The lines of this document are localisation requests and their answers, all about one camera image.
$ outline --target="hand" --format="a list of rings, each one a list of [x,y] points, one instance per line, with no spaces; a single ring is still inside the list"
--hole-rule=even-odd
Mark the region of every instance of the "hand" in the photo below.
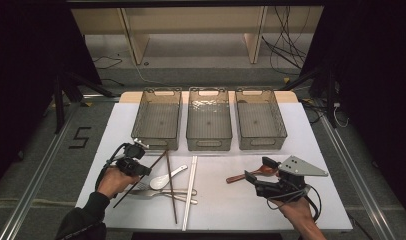
[[[139,176],[128,176],[117,167],[109,167],[97,188],[97,192],[112,199],[116,193],[123,192],[129,184],[134,184],[138,181],[140,181]]]
[[[282,214],[290,221],[294,229],[296,229],[307,240],[326,239],[316,226],[312,218],[309,202],[305,198],[300,198],[296,202],[283,202],[270,200],[275,203]]]

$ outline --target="floor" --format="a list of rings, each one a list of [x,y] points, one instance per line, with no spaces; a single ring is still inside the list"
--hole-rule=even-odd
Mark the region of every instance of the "floor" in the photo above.
[[[302,52],[309,49],[311,37],[292,35],[294,40],[298,38],[296,46]],[[277,38],[276,34],[265,36],[272,43]],[[250,64],[239,34],[152,35],[143,63],[137,67],[132,64],[123,36],[86,36],[85,40],[103,87],[115,93],[166,85],[183,89],[193,85],[279,88],[299,73],[289,62],[271,56],[265,44],[261,45],[257,64]],[[309,99],[310,83],[294,91],[300,99],[312,103],[305,108],[308,120],[343,205],[355,223],[351,232],[325,235],[328,239],[406,240],[406,212],[375,167],[351,119],[346,124],[347,116],[338,110],[337,121],[342,126],[331,129],[320,108],[314,107],[321,106],[323,99]],[[81,86],[81,91],[86,95],[81,104],[69,104],[66,99],[67,127],[59,134],[54,134],[56,114],[49,106],[23,151],[23,160],[13,163],[1,180],[0,236],[52,239],[63,216],[75,206],[117,101],[95,97],[96,93],[86,87]],[[78,145],[74,138],[79,128],[88,137],[86,147],[70,148]],[[130,239],[131,235],[109,230],[107,239]],[[298,238],[295,232],[282,235],[284,239]]]

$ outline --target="spoon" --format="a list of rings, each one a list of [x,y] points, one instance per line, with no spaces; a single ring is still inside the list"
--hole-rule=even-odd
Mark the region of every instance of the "spoon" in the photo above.
[[[268,167],[266,165],[262,165],[259,169],[255,170],[253,172],[250,172],[250,173],[254,174],[254,175],[272,176],[272,175],[274,175],[274,173],[276,171],[277,171],[277,169],[273,169],[273,168],[270,168],[270,167]],[[227,183],[233,183],[233,182],[242,180],[245,177],[246,177],[246,175],[241,174],[241,175],[237,175],[237,176],[234,176],[234,177],[229,177],[229,178],[226,179],[226,181],[227,181]]]
[[[182,165],[181,167],[177,168],[176,170],[171,172],[171,177],[175,176],[177,173],[187,169],[187,165]],[[154,190],[160,190],[166,186],[169,182],[169,174],[155,177],[150,181],[150,187]]]

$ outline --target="sleeve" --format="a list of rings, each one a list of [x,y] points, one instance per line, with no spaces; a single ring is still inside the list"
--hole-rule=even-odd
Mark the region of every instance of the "sleeve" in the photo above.
[[[102,221],[109,203],[109,198],[104,194],[91,193],[84,208],[74,208],[66,214],[55,239],[105,239],[106,225]]]

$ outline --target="white table surface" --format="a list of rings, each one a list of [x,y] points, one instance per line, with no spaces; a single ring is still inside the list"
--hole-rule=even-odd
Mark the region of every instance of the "white table surface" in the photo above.
[[[233,138],[228,152],[190,152],[185,138],[187,105],[183,105],[180,127],[180,147],[169,152],[171,170],[186,164],[188,169],[173,178],[174,188],[187,188],[192,156],[198,156],[194,189],[198,205],[191,205],[187,231],[237,232],[237,231],[284,231],[292,230],[292,225],[278,210],[271,210],[265,198],[257,197],[255,188],[246,180],[227,184],[225,179],[253,171],[262,165],[262,156],[276,161],[284,161],[290,155],[297,156],[325,171],[328,168],[320,152],[305,111],[300,103],[279,103],[288,137],[281,150],[242,151],[238,148],[235,120],[235,106],[231,104],[231,123]],[[94,191],[95,182],[105,161],[111,157],[118,146],[132,142],[131,132],[138,111],[138,103],[117,103],[109,118],[94,162],[88,173],[77,201],[83,207],[88,196]],[[140,163],[150,166],[161,152],[147,151]],[[148,183],[153,177],[167,174],[166,158],[153,168],[150,176],[143,178]],[[276,177],[258,176],[258,180],[276,182]],[[317,221],[323,231],[350,231],[351,223],[330,176],[305,177],[307,184],[315,187],[322,200],[322,214]],[[165,196],[145,198],[127,196],[116,207],[116,199],[106,209],[104,222],[108,228],[133,231],[181,231],[185,203],[176,201],[178,224],[174,221],[172,200]],[[319,206],[313,190],[309,197]]]

